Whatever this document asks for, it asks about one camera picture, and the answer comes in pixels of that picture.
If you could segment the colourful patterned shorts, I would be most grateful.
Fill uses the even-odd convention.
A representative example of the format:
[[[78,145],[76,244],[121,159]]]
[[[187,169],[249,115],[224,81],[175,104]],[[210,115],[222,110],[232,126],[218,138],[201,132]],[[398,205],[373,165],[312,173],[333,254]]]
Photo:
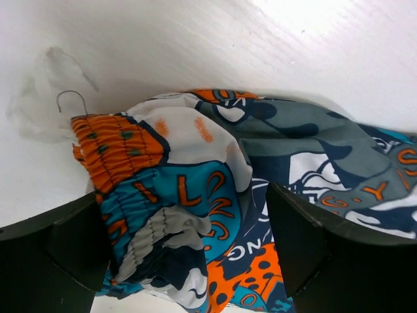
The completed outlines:
[[[57,95],[112,257],[101,296],[165,295],[187,312],[293,312],[269,183],[351,222],[416,238],[416,138],[326,108],[224,89],[93,113]]]

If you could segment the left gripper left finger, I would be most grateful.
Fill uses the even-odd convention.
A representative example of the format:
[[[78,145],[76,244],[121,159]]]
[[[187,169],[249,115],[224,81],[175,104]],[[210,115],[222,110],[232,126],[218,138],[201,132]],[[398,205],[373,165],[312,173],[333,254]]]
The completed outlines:
[[[90,312],[110,259],[93,193],[1,228],[1,311]]]

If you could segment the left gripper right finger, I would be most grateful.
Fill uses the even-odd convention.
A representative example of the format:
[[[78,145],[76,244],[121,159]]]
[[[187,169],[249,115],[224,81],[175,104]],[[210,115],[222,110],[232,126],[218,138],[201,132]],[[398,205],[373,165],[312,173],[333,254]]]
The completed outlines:
[[[266,204],[297,312],[416,311],[416,241],[355,224],[275,183]]]

